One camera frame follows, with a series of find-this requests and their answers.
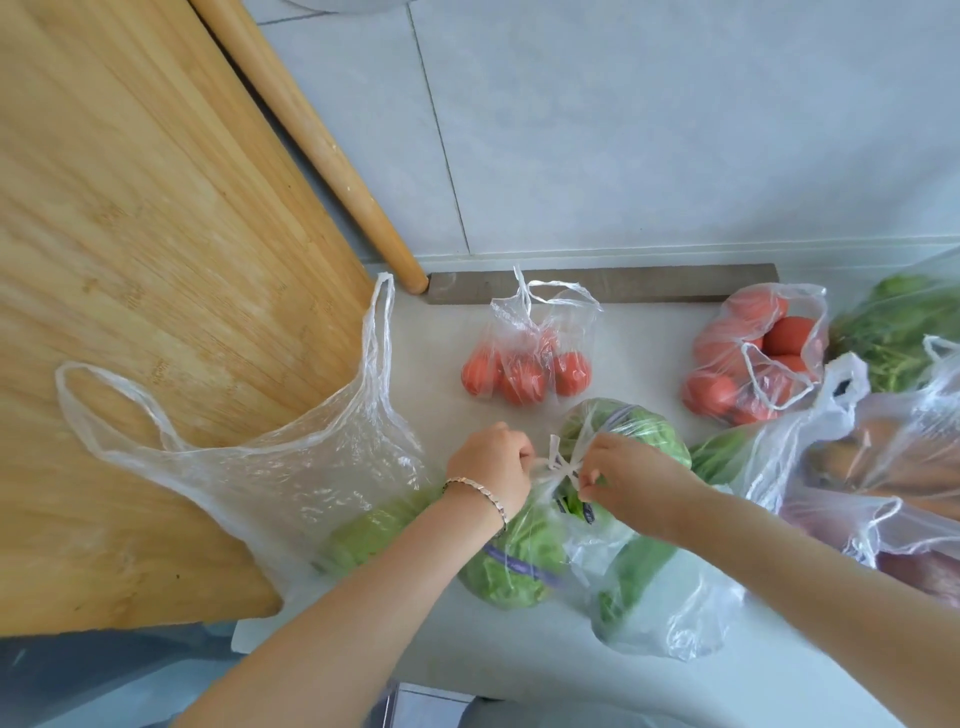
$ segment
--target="plastic bag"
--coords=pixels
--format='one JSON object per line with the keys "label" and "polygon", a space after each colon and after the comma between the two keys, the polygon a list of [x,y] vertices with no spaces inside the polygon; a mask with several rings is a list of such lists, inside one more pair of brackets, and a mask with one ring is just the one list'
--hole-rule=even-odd
{"label": "plastic bag", "polygon": [[694,414],[732,425],[772,420],[823,376],[827,291],[759,283],[741,288],[693,340],[697,369],[681,388]]}
{"label": "plastic bag", "polygon": [[643,538],[600,504],[583,503],[577,497],[584,456],[599,432],[646,443],[690,467],[690,453],[673,425],[644,407],[601,398],[584,400],[566,413],[560,435],[551,438],[548,459],[559,478],[555,489],[557,507],[570,517],[563,520],[564,549],[571,572],[585,587],[607,573],[626,544]]}
{"label": "plastic bag", "polygon": [[[492,320],[460,373],[464,388],[485,399],[499,393],[517,406],[582,394],[593,377],[593,333],[603,309],[579,283],[527,283],[519,268],[514,273],[516,294],[491,301]],[[538,287],[564,290],[545,299],[532,292]]]}
{"label": "plastic bag", "polygon": [[556,486],[546,461],[535,464],[523,508],[458,574],[472,594],[500,609],[519,609],[540,604],[564,585],[567,559]]}
{"label": "plastic bag", "polygon": [[[339,573],[369,559],[439,493],[410,426],[390,405],[393,305],[393,277],[381,274],[364,317],[356,379],[242,446],[191,446],[143,387],[78,362],[57,369],[60,407],[94,455],[190,498],[243,541],[287,599],[317,568]],[[90,411],[67,384],[72,370],[139,404],[163,449],[136,443]]]}
{"label": "plastic bag", "polygon": [[960,607],[960,347],[927,336],[925,349],[926,384],[858,404],[850,436],[805,454],[782,515]]}
{"label": "plastic bag", "polygon": [[960,247],[882,280],[830,324],[828,358],[854,352],[874,392],[913,389],[929,366],[926,336],[960,342]]}
{"label": "plastic bag", "polygon": [[520,513],[460,571],[473,594],[501,609],[532,607],[558,590],[579,590],[637,538],[601,506],[577,498],[577,471],[596,432],[635,437],[690,463],[663,417],[617,400],[577,404],[559,431],[551,437],[549,457],[531,470],[531,495]]}
{"label": "plastic bag", "polygon": [[[837,387],[844,381],[850,385],[837,396]],[[853,406],[868,391],[863,362],[852,355],[842,357],[827,367],[824,385],[809,408],[772,422],[721,432],[690,449],[692,470],[709,485],[776,513],[802,453],[814,442],[849,434]],[[611,594],[615,594],[613,573],[615,569],[601,585]],[[744,591],[716,567],[677,549],[649,581],[636,607],[602,639],[621,652],[681,660],[708,655],[723,645]]]}

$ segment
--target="bracelet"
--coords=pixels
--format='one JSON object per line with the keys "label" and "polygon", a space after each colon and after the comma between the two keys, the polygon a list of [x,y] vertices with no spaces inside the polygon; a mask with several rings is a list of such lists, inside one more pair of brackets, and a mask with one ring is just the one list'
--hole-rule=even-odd
{"label": "bracelet", "polygon": [[503,510],[503,506],[500,505],[500,501],[496,499],[496,496],[485,486],[480,485],[480,483],[478,483],[476,480],[470,480],[468,477],[450,477],[446,480],[446,483],[444,483],[444,493],[446,493],[446,487],[450,483],[463,483],[464,485],[468,485],[473,490],[479,491],[486,496],[487,500],[493,504],[493,507],[496,508],[497,513],[500,514],[500,518],[503,519],[503,528],[497,531],[494,536],[499,536],[501,533],[507,530],[507,523],[509,522],[507,520],[507,512]]}

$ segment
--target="bamboo cutting board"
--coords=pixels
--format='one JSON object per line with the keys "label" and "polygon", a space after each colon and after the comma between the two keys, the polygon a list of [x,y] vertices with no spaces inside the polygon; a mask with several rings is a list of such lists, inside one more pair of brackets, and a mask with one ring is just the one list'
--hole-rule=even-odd
{"label": "bamboo cutting board", "polygon": [[86,452],[54,370],[235,445],[352,378],[371,282],[186,0],[13,0],[0,47],[0,635],[271,614],[242,544]]}

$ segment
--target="bag of tomatoes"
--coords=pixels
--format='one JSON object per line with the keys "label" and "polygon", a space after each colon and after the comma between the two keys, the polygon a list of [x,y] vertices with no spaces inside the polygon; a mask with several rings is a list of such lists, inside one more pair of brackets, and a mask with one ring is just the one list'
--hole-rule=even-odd
{"label": "bag of tomatoes", "polygon": [[730,425],[773,420],[823,378],[827,290],[808,284],[741,288],[693,340],[687,409]]}
{"label": "bag of tomatoes", "polygon": [[[593,378],[593,331],[603,308],[579,283],[528,283],[519,268],[514,273],[516,294],[491,301],[491,319],[461,370],[464,389],[516,406],[582,394]],[[544,298],[535,288],[561,290]]]}

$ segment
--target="dark wooden board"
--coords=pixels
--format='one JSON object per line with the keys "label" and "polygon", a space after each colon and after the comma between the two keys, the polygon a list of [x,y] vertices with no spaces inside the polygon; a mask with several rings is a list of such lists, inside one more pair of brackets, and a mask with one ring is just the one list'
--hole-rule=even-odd
{"label": "dark wooden board", "polygon": [[[779,280],[773,263],[524,271],[524,276],[580,283],[600,303],[718,303],[746,285]],[[515,292],[513,271],[434,273],[426,299],[437,304],[489,303]]]}

